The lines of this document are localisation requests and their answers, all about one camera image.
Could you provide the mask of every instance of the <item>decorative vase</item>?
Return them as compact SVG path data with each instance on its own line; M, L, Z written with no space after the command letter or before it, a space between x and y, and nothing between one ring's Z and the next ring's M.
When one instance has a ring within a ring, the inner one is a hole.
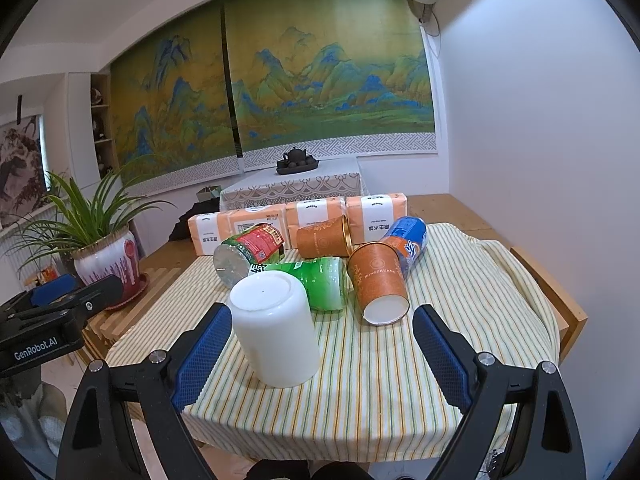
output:
M115 274L122 280L124 291L119 303L129 300L140 288L138 248L129 229L112 233L85 248L71 253L78 276L85 285Z

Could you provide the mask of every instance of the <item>white cylindrical jar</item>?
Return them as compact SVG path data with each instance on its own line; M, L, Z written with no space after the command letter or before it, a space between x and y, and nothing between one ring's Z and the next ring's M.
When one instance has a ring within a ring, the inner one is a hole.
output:
M313 377L320 352L300 280L280 270L251 274L229 295L233 328L251 368L275 388Z

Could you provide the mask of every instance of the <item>orange paper cup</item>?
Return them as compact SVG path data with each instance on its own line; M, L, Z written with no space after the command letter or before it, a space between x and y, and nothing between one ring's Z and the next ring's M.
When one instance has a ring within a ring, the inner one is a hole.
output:
M388 325L409 311L400 261L396 250L380 242L358 247L349 258L347 270L362 317L372 325Z
M347 217L342 215L325 222L298 229L298 252L303 258L351 254L351 235Z

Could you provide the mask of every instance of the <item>striped tablecloth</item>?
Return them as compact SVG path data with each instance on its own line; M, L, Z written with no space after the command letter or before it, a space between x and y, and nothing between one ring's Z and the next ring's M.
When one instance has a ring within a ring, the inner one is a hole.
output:
M320 371L276 389L258 381L232 334L183 419L197 440L251 458L381 462L441 455L460 412L449 406L410 330L413 310L431 303L477 350L505 364L558 362L552 309L532 277L498 242L450 224L428 226L430 241L407 281L411 311L387 327L363 322L353 291L341 312L314 313ZM286 254L299 259L297 251ZM209 306L225 301L211 256L202 256L111 349L111 366L168 349ZM503 447L505 408L494 447Z

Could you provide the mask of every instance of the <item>metal screw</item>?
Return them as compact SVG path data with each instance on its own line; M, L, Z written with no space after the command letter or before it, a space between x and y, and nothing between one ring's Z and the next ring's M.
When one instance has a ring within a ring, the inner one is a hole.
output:
M96 359L89 363L89 370L92 372L99 372L100 370L102 370L103 365L104 365L103 361L101 361L100 359Z
M166 352L164 350L154 350L149 354L149 360L157 365L166 359Z
M484 366L491 366L495 363L495 357L493 354L489 354L489 352L480 352L478 354L478 361Z
M556 365L553 364L551 361L542 361L543 372L546 372L549 375L553 375L556 373L556 370L558 370L558 368L556 368Z

